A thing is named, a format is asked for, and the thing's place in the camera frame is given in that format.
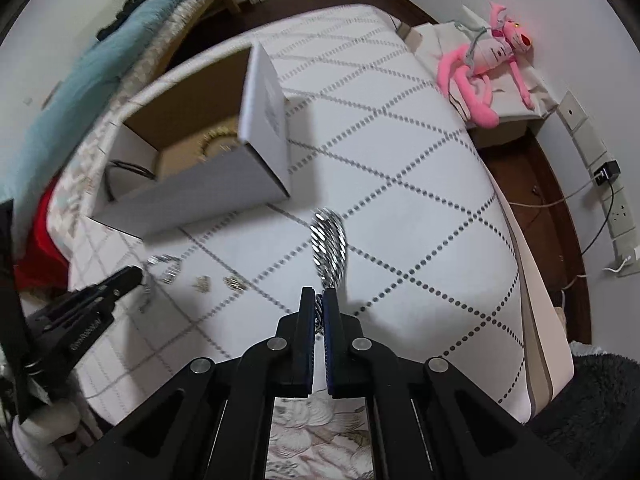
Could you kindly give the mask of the gold crystal earring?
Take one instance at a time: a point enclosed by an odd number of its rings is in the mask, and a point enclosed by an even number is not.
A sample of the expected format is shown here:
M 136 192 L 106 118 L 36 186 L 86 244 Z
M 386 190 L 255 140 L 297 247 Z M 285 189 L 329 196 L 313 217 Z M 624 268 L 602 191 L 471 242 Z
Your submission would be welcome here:
M 224 284 L 235 292 L 244 292 L 244 290 L 247 290 L 245 282 L 235 275 L 226 276 L 224 278 Z
M 193 287 L 201 294 L 207 294 L 210 291 L 210 278 L 206 275 L 198 276 L 194 280 Z

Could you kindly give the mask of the red blanket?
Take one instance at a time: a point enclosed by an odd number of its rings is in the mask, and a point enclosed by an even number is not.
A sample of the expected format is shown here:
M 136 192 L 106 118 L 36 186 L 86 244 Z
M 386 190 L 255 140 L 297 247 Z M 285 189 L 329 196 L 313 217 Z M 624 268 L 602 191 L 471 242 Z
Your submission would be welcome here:
M 24 255 L 14 264 L 19 292 L 67 287 L 70 264 L 54 244 L 47 229 L 48 208 L 57 183 L 58 176 L 55 176 L 41 196 L 28 233 Z

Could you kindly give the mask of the black headband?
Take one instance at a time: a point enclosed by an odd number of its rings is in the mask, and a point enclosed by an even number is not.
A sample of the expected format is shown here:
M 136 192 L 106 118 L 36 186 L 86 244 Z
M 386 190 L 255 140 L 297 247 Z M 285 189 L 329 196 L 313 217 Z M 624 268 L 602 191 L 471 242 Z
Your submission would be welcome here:
M 151 170 L 146 169 L 140 165 L 133 164 L 132 162 L 124 162 L 123 160 L 112 159 L 109 160 L 104 168 L 104 188 L 107 200 L 110 203 L 113 203 L 116 198 L 113 194 L 113 189 L 111 185 L 111 172 L 113 170 L 122 170 L 129 172 L 130 174 L 136 174 L 139 177 L 144 177 L 145 179 L 155 181 L 156 175 L 152 173 Z

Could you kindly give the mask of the white diamond pattern tablecloth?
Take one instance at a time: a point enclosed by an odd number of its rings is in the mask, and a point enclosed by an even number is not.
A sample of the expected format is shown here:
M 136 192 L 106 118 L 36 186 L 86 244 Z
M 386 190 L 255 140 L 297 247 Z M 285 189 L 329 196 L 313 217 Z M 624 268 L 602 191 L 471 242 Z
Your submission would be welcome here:
M 92 220 L 116 122 L 146 89 L 254 42 L 285 97 L 290 197 L 145 238 Z M 158 77 L 111 121 L 92 183 L 70 284 L 125 266 L 143 278 L 76 367 L 107 432 L 70 478 L 576 477 L 527 427 L 574 374 L 532 252 L 465 123 L 380 10 L 278 21 Z M 193 287 L 202 275 L 207 294 Z M 304 287 L 314 380 L 299 398 Z M 346 342 L 341 399 L 326 385 L 328 288 Z

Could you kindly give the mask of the white cardboard box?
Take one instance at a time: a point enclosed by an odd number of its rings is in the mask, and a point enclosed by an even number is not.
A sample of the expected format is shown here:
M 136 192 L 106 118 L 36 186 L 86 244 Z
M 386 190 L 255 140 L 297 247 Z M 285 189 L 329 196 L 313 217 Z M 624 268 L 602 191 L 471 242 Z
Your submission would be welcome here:
M 90 202 L 92 220 L 145 238 L 291 195 L 285 97 L 261 44 L 247 44 L 174 84 L 157 81 L 115 125 Z M 152 171 L 111 172 L 109 160 Z

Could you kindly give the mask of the light blue quilt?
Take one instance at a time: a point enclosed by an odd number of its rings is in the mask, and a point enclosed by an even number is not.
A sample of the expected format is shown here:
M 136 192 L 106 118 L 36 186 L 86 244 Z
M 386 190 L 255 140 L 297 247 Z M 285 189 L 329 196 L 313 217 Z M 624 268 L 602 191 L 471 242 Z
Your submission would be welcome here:
M 51 103 L 26 133 L 26 146 L 1 176 L 1 199 L 23 207 L 38 202 L 42 190 L 73 153 L 107 101 L 108 81 L 124 71 L 125 48 L 106 39 L 74 65 Z

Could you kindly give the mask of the black fluffy rug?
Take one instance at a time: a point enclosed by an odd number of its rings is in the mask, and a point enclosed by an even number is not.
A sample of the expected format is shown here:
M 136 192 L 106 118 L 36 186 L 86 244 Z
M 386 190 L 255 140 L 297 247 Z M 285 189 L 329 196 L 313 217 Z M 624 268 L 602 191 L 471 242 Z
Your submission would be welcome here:
M 639 363 L 574 359 L 574 376 L 527 427 L 584 479 L 639 477 Z

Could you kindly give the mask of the white cloth covered box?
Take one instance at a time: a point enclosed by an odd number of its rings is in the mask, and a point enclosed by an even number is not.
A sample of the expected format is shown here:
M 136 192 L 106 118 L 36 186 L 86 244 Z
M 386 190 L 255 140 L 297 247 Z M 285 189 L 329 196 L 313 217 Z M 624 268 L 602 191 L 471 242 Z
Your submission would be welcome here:
M 533 68 L 533 37 L 491 3 L 488 20 L 470 9 L 465 19 L 416 27 L 399 35 L 466 125 L 478 148 L 493 148 L 525 136 L 558 106 Z

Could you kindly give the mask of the pink panther plush toy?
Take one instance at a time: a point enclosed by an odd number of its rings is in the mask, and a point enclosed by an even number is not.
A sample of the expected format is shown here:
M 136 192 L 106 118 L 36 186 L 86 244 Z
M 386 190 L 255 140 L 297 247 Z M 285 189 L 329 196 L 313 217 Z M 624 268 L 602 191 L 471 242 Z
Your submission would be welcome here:
M 503 64 L 509 66 L 523 104 L 535 105 L 526 87 L 518 55 L 533 47 L 528 31 L 506 14 L 506 6 L 490 4 L 489 26 L 474 29 L 475 36 L 466 46 L 445 53 L 438 62 L 436 82 L 445 98 L 450 97 L 450 79 L 456 83 L 470 118 L 482 128 L 496 128 L 499 116 L 491 108 L 492 89 L 488 73 Z

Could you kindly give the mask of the white power strip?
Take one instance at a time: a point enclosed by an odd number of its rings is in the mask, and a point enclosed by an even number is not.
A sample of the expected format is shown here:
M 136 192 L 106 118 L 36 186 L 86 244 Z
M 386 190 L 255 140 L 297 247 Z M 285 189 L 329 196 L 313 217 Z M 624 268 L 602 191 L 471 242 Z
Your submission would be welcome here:
M 638 274 L 639 228 L 627 200 L 620 163 L 608 150 L 592 119 L 570 90 L 562 97 L 558 115 L 589 174 L 590 197 L 593 203 L 602 208 L 604 214 L 597 233 L 582 248 L 582 255 L 587 255 L 594 244 L 604 234 L 608 234 L 614 260 L 604 272 L 616 276 Z

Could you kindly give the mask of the black clothing on bed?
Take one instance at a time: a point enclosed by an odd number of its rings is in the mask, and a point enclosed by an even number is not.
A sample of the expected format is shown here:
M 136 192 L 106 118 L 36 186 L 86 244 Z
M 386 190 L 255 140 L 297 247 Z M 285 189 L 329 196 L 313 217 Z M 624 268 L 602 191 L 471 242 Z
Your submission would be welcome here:
M 139 6 L 142 5 L 146 0 L 126 0 L 122 5 L 122 8 L 116 13 L 114 21 L 112 21 L 107 26 L 101 28 L 96 33 L 96 40 L 103 41 L 108 36 L 111 36 L 113 32 L 116 32 L 122 24 L 124 24 L 131 13 L 134 12 Z

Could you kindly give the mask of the black power adapter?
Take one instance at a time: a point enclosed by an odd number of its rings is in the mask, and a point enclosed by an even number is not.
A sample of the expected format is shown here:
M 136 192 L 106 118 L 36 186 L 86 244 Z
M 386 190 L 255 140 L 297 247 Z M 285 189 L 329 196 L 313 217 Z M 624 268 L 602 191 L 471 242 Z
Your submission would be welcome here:
M 613 184 L 620 176 L 620 164 L 616 159 L 607 160 L 593 173 L 593 181 L 597 186 Z

